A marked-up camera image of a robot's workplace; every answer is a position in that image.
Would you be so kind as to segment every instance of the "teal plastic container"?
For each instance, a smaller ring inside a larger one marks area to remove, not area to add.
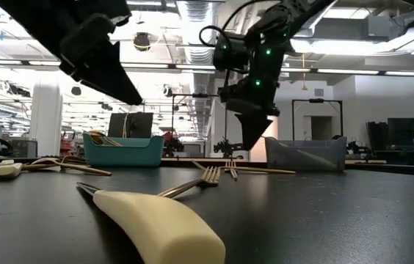
[[[83,134],[84,157],[91,166],[159,166],[163,155],[164,138],[110,138],[122,147],[97,145],[90,135]]]

